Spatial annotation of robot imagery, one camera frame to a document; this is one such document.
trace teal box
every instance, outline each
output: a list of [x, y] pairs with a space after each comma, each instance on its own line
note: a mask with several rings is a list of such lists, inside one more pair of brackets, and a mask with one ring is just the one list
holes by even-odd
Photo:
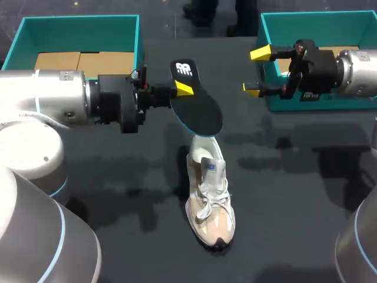
[[[374, 11], [263, 13], [259, 26], [257, 47], [267, 44], [293, 46], [297, 40], [312, 39], [318, 47], [358, 46], [377, 48], [377, 15]], [[277, 62], [258, 63], [268, 84], [283, 85]], [[318, 101], [300, 101], [302, 93], [292, 99], [266, 97], [269, 110], [350, 110], [377, 109], [368, 99], [344, 99], [333, 94], [322, 94]]]
[[23, 18], [2, 70], [33, 70], [41, 52], [133, 52], [144, 60], [138, 15]]

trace sneaker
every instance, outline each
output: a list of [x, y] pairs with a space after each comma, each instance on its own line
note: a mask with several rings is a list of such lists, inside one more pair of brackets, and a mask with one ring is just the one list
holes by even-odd
[[190, 197], [186, 214], [206, 247], [223, 249], [233, 239], [236, 220], [230, 205], [225, 161], [214, 137], [194, 136], [187, 155]]

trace black table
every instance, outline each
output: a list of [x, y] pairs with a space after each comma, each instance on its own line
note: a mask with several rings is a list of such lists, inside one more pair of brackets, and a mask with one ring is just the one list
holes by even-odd
[[217, 139], [237, 220], [223, 253], [199, 245], [184, 213], [192, 136], [171, 110], [150, 110], [138, 134], [117, 124], [62, 133], [71, 188], [104, 251], [101, 282], [338, 282], [336, 237], [377, 177], [375, 113], [270, 114], [242, 92], [257, 79], [254, 43], [145, 42], [149, 82], [168, 80], [171, 60], [192, 58], [223, 109]]

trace shoe tongue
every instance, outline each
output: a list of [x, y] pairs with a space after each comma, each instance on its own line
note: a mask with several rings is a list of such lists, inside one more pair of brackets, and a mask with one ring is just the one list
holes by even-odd
[[203, 184], [210, 185], [214, 190], [223, 184], [222, 177], [225, 161], [203, 157], [201, 159], [201, 175]]

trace white shoelace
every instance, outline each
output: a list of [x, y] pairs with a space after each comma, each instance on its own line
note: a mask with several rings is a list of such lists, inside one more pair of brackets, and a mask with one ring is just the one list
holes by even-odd
[[225, 179], [225, 186], [216, 187], [216, 192], [219, 193], [219, 195], [212, 196], [211, 194], [209, 194], [210, 189], [212, 189], [211, 185], [201, 184], [199, 186], [199, 191], [203, 195], [203, 202], [206, 204], [206, 206], [202, 210], [198, 211], [198, 213], [196, 214], [196, 217], [199, 220], [203, 221], [211, 215], [213, 206], [220, 206], [223, 209], [225, 209], [225, 211], [228, 213], [229, 218], [232, 221], [232, 225], [233, 227], [235, 227], [233, 214], [225, 205], [227, 200], [230, 199], [230, 194], [228, 192], [227, 179]]

